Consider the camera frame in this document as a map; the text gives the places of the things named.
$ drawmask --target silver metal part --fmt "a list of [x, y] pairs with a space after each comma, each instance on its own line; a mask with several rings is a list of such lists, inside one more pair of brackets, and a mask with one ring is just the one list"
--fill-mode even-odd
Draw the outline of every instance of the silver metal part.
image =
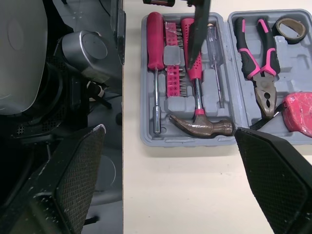
[[195, 109], [196, 110], [203, 109], [203, 103], [201, 100], [200, 80], [196, 78], [196, 79], [193, 79], [192, 82], [193, 82], [194, 97], [195, 97]]
[[13, 115], [39, 90], [48, 35], [42, 0], [1, 0], [0, 22], [0, 115]]
[[62, 50], [68, 63], [88, 79], [122, 93], [122, 66], [115, 45], [96, 32], [83, 30], [65, 35]]
[[154, 133], [160, 133], [161, 132], [161, 126], [160, 126], [161, 109], [159, 106], [159, 77], [158, 77], [157, 68], [155, 69], [154, 92], [155, 92]]
[[216, 66], [215, 61], [214, 61], [214, 70], [215, 70], [215, 77], [216, 77], [216, 85], [217, 85], [218, 94], [219, 94], [219, 105], [220, 105], [220, 108], [224, 108], [223, 98], [222, 98], [222, 93], [221, 93], [221, 88], [220, 88], [220, 80], [219, 80], [219, 75], [218, 75], [218, 68]]
[[255, 98], [260, 106], [264, 118], [272, 118], [275, 114], [276, 88], [274, 76], [264, 72], [264, 77], [257, 73], [253, 77], [256, 84], [254, 88]]

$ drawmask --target white table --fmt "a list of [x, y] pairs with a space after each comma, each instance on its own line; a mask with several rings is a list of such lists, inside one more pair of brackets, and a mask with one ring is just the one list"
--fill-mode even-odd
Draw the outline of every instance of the white table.
[[[224, 20], [233, 11], [303, 8], [307, 0], [212, 0]], [[141, 20], [152, 11], [194, 12], [186, 1], [173, 8], [125, 0], [124, 233], [272, 234], [246, 178], [237, 146], [152, 148], [140, 139]], [[296, 147], [312, 155], [311, 146]], [[306, 157], [312, 162], [312, 156]]]

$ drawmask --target black tape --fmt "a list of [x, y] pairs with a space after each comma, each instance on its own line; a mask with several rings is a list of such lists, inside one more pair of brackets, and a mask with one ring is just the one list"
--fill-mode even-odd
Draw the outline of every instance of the black tape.
[[[282, 27], [285, 26], [295, 31], [297, 35], [294, 37], [286, 35], [282, 29]], [[302, 41], [302, 39], [306, 36], [307, 31], [308, 31], [307, 28], [304, 26], [302, 22], [288, 17], [278, 19], [278, 21], [272, 28], [273, 35], [283, 36], [288, 42], [288, 44], [297, 44], [300, 41]]]

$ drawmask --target hammer handle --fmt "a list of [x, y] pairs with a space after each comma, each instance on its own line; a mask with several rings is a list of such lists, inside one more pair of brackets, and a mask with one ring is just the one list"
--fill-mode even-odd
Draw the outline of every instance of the hammer handle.
[[[194, 22], [192, 18], [186, 18], [181, 21], [182, 33], [183, 33], [183, 44], [184, 44], [184, 59], [185, 65], [188, 67], [188, 43], [189, 43], [189, 31], [190, 25]], [[199, 53], [193, 67], [191, 69], [187, 69], [187, 73], [190, 77], [190, 80], [193, 79], [201, 79], [201, 55]]]

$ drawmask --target pink screwdriver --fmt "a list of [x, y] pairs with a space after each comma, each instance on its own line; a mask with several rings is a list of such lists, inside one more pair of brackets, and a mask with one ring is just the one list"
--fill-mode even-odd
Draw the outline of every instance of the pink screwdriver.
[[160, 105], [159, 105], [159, 79], [158, 71], [164, 69], [163, 53], [164, 53], [164, 29], [163, 18], [158, 12], [152, 12], [147, 17], [147, 67], [155, 71], [154, 80], [154, 133], [161, 133], [160, 126]]

